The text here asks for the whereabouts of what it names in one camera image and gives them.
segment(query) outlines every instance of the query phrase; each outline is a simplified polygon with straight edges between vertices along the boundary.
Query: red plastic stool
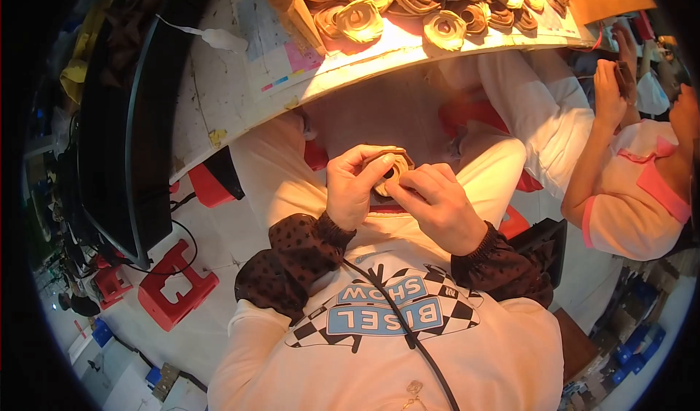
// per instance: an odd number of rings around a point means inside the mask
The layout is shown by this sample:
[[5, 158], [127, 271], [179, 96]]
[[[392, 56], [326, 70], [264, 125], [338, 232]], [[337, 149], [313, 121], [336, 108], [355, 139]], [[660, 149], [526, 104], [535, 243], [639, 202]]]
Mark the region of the red plastic stool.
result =
[[316, 141], [307, 141], [304, 147], [304, 161], [311, 170], [320, 171], [328, 164], [328, 153], [318, 146]]
[[[478, 120], [488, 124], [504, 133], [510, 134], [503, 119], [495, 111], [491, 102], [485, 98], [483, 89], [474, 92], [460, 94], [437, 110], [437, 117], [440, 118], [442, 128], [454, 139], [457, 136], [457, 126], [465, 125], [468, 120]], [[520, 174], [520, 179], [515, 187], [523, 192], [535, 192], [543, 189], [539, 181], [535, 180], [525, 170]]]
[[501, 221], [498, 231], [503, 233], [507, 239], [521, 234], [530, 228], [530, 223], [511, 205], [505, 210], [505, 215]]
[[236, 199], [216, 180], [204, 163], [192, 168], [188, 175], [197, 199], [203, 205], [212, 208]]
[[192, 284], [192, 289], [185, 295], [176, 293], [177, 303], [171, 303], [160, 291], [165, 287], [165, 281], [169, 276], [146, 275], [139, 285], [141, 306], [166, 332], [170, 332], [190, 311], [200, 306], [211, 290], [218, 285], [218, 277], [213, 272], [202, 278], [192, 267], [187, 266], [187, 261], [182, 257], [182, 253], [187, 248], [187, 242], [179, 240], [175, 247], [171, 248], [152, 270], [156, 273], [182, 270], [182, 274]]
[[103, 310], [121, 301], [122, 294], [134, 288], [133, 285], [122, 286], [124, 281], [117, 277], [117, 272], [121, 267], [119, 265], [118, 267], [102, 268], [92, 279], [104, 296], [104, 300], [100, 301], [100, 307]]

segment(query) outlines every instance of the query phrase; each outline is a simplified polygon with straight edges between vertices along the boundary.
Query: wall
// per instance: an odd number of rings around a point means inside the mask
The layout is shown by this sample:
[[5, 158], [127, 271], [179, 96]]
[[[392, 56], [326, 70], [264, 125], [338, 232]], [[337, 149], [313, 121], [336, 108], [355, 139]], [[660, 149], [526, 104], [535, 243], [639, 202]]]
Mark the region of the wall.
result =
[[647, 389], [676, 341], [678, 330], [685, 320], [685, 314], [695, 292], [695, 281], [695, 278], [686, 276], [681, 276], [678, 279], [678, 283], [673, 293], [666, 300], [664, 310], [659, 318], [659, 324], [666, 330], [666, 337], [661, 343], [659, 350], [652, 356], [642, 371], [636, 375], [634, 373], [628, 375], [616, 389], [612, 390], [610, 395], [603, 399], [598, 408], [600, 411], [630, 410]]

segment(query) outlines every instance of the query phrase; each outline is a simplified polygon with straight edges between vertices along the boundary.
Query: black earphone cable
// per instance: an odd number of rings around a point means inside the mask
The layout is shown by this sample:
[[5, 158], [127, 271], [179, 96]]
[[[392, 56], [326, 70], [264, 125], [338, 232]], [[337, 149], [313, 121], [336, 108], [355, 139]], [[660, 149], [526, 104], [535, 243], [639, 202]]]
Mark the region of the black earphone cable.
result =
[[440, 367], [438, 367], [437, 363], [435, 363], [435, 360], [433, 359], [433, 356], [431, 356], [430, 352], [425, 348], [425, 346], [416, 338], [416, 336], [413, 334], [411, 331], [411, 328], [408, 327], [408, 324], [406, 323], [406, 320], [403, 318], [403, 315], [401, 315], [401, 311], [398, 310], [398, 307], [396, 306], [396, 303], [391, 299], [389, 294], [386, 292], [384, 287], [381, 285], [381, 282], [377, 282], [377, 280], [367, 274], [365, 271], [361, 270], [360, 268], [352, 265], [347, 259], [343, 258], [343, 262], [345, 262], [345, 265], [351, 267], [353, 270], [356, 272], [360, 273], [365, 279], [369, 280], [372, 282], [372, 285], [374, 285], [375, 288], [386, 298], [386, 301], [389, 302], [389, 306], [391, 306], [391, 310], [394, 311], [394, 314], [398, 317], [399, 323], [401, 323], [401, 327], [403, 330], [406, 331], [406, 339], [408, 340], [409, 343], [413, 344], [414, 347], [418, 347], [418, 350], [423, 354], [423, 357], [425, 360], [428, 362], [428, 365], [431, 367], [433, 370], [433, 373], [435, 373], [435, 376], [437, 377], [437, 380], [440, 382], [440, 385], [442, 386], [442, 390], [444, 391], [445, 396], [447, 397], [447, 401], [450, 403], [450, 409], [452, 411], [459, 411], [459, 405], [457, 405], [457, 400], [454, 398], [454, 395], [452, 394], [452, 390], [450, 389], [449, 384], [447, 383], [447, 380], [444, 378], [442, 375], [442, 372], [440, 371]]
[[171, 220], [171, 221], [172, 221], [173, 223], [176, 223], [177, 225], [179, 225], [179, 226], [182, 227], [183, 229], [185, 229], [185, 231], [186, 231], [187, 234], [190, 236], [190, 238], [192, 238], [192, 243], [193, 243], [194, 246], [195, 246], [195, 255], [194, 255], [194, 257], [192, 258], [192, 260], [187, 264], [186, 267], [184, 267], [184, 268], [181, 269], [181, 270], [172, 272], [172, 273], [159, 273], [159, 272], [153, 272], [153, 271], [148, 271], [148, 270], [142, 270], [141, 268], [135, 267], [135, 266], [133, 266], [133, 265], [131, 265], [131, 264], [127, 264], [127, 263], [124, 264], [124, 265], [126, 265], [126, 266], [128, 266], [128, 267], [130, 267], [130, 268], [133, 268], [133, 269], [136, 270], [136, 271], [140, 271], [140, 272], [142, 272], [142, 273], [145, 273], [145, 274], [147, 274], [147, 275], [157, 275], [157, 276], [174, 276], [174, 275], [179, 275], [179, 274], [182, 273], [183, 271], [187, 270], [190, 266], [192, 266], [192, 264], [195, 262], [195, 259], [197, 259], [197, 252], [199, 251], [199, 249], [197, 249], [197, 241], [195, 241], [195, 237], [192, 236], [192, 232], [190, 232], [189, 229], [188, 229], [187, 227], [185, 227], [182, 223], [180, 223], [179, 221], [175, 221], [175, 220]]

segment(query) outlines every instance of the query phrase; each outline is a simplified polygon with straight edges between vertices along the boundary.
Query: pink sleeve trim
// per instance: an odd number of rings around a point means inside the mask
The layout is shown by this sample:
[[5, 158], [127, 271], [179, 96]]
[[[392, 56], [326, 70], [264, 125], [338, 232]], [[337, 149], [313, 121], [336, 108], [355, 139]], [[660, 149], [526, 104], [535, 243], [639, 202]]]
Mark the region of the pink sleeve trim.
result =
[[679, 223], [687, 223], [690, 218], [690, 205], [666, 184], [653, 162], [644, 168], [637, 179], [637, 186], [655, 198]]
[[588, 197], [586, 199], [586, 207], [583, 211], [583, 223], [581, 224], [581, 230], [583, 230], [583, 243], [586, 245], [587, 249], [593, 249], [593, 241], [591, 241], [591, 212], [593, 211], [593, 203], [596, 196]]

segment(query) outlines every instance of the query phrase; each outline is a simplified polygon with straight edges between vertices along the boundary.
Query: shaped wooden piece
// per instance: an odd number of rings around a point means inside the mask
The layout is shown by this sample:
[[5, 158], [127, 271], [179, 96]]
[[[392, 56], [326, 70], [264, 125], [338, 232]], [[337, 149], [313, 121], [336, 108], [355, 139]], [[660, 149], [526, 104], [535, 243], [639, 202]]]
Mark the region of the shaped wooden piece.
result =
[[379, 159], [381, 156], [385, 154], [395, 154], [396, 155], [396, 160], [394, 161], [393, 166], [391, 169], [382, 177], [379, 179], [374, 184], [374, 191], [377, 192], [377, 194], [381, 195], [382, 197], [390, 197], [389, 193], [386, 191], [385, 183], [389, 179], [393, 179], [395, 181], [398, 181], [399, 177], [403, 175], [405, 172], [410, 171], [415, 169], [416, 165], [411, 160], [410, 157], [408, 157], [408, 154], [406, 153], [406, 150], [382, 150], [379, 153], [373, 155], [371, 158], [365, 159], [362, 163], [362, 169], [365, 169], [370, 162], [373, 160]]

